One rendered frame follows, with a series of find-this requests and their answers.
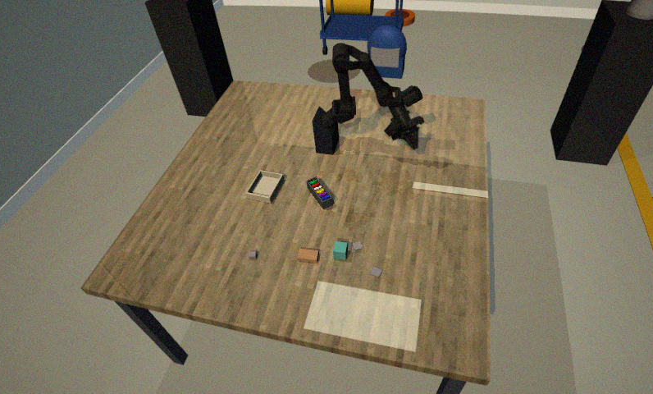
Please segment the green cube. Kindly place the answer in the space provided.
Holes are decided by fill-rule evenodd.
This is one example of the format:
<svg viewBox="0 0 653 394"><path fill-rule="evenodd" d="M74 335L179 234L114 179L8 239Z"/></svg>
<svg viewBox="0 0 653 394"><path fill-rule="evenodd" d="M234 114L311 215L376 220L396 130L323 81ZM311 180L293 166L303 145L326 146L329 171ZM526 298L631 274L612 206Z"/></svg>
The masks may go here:
<svg viewBox="0 0 653 394"><path fill-rule="evenodd" d="M334 259L343 259L346 260L348 252L348 243L335 241L333 256Z"/></svg>

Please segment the orange flat block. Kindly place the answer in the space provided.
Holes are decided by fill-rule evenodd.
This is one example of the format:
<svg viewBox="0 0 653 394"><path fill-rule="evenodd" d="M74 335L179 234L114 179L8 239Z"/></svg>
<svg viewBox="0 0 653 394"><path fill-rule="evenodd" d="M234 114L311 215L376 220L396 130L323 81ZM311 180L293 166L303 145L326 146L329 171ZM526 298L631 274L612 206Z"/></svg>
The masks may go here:
<svg viewBox="0 0 653 394"><path fill-rule="evenodd" d="M298 261L317 263L319 250L299 249Z"/></svg>

